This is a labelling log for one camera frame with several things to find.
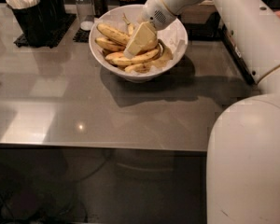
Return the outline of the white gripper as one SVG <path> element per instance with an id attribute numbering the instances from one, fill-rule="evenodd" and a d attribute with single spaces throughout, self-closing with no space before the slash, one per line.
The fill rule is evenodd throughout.
<path id="1" fill-rule="evenodd" d="M 176 15 L 163 0 L 147 0 L 138 17 L 138 22 L 142 23 L 133 32 L 123 51 L 124 56 L 131 59 L 142 51 L 154 49 L 158 44 L 157 31 L 165 29 L 175 19 Z"/>

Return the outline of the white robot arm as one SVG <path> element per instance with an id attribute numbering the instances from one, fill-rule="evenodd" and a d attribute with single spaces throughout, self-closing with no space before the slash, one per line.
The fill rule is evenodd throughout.
<path id="1" fill-rule="evenodd" d="M 147 0 L 166 28 L 202 0 Z M 206 160 L 207 224 L 280 224 L 280 18 L 261 0 L 212 0 L 260 92 L 217 119 Z"/>

